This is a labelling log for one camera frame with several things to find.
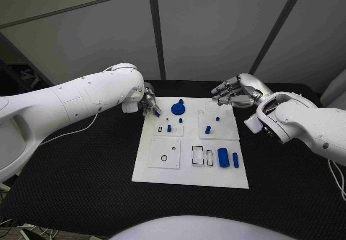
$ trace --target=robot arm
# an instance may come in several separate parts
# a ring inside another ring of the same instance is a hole
[[[265,130],[283,144],[297,138],[317,155],[346,166],[346,111],[317,108],[294,93],[272,93],[246,73],[222,83],[212,94],[218,94],[212,100],[219,105],[258,106],[245,120],[254,134]]]
[[[48,89],[0,97],[0,183],[24,166],[46,137],[68,125],[122,104],[161,114],[154,89],[128,63]]]

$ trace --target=round hole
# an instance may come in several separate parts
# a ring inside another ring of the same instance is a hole
[[[324,144],[323,144],[323,149],[329,149],[329,147],[330,147],[330,144],[329,144],[329,143],[324,143]]]

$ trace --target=floor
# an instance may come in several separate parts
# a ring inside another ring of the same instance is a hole
[[[0,204],[3,203],[3,200],[7,196],[7,191],[1,190],[0,189]],[[9,228],[7,227],[0,227],[0,238],[1,236],[6,235],[6,237],[3,238],[4,240],[19,240],[22,238],[22,234],[20,234],[20,231],[23,230],[23,227],[16,227],[10,230],[10,232],[7,233],[9,231]],[[36,234],[42,234],[42,230],[39,229],[39,227],[36,227],[32,231],[36,233]],[[50,230],[46,231],[48,234],[42,234],[42,237],[49,240],[50,239]],[[55,240],[89,240],[92,236],[89,235],[82,235],[82,234],[76,234],[76,233],[72,233],[72,232],[66,232],[66,231],[59,231],[58,234],[56,234],[56,237],[53,238]]]

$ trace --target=black tablecloth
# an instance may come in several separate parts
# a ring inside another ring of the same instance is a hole
[[[148,81],[159,97],[210,98],[219,82]],[[320,106],[303,84],[268,84]],[[346,238],[346,203],[327,160],[303,142],[280,144],[254,135],[244,120],[255,107],[233,109],[249,189],[131,182],[144,117],[121,106],[92,127],[42,146],[0,205],[0,215],[81,234],[111,236],[161,217],[200,215],[262,226],[298,239]],[[49,138],[84,129],[94,117]]]

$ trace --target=small blue cylinder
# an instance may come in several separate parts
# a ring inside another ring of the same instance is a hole
[[[218,161],[219,161],[219,166],[222,168],[229,167],[229,153],[228,153],[228,150],[225,148],[221,148],[218,150]]]
[[[209,134],[210,134],[210,130],[212,130],[212,127],[210,127],[210,126],[208,126],[208,127],[206,127],[206,130],[205,130],[205,134],[208,134],[208,135],[209,135]]]
[[[238,169],[239,168],[239,162],[238,162],[238,154],[236,154],[236,152],[232,154],[232,161],[233,161],[233,167]]]

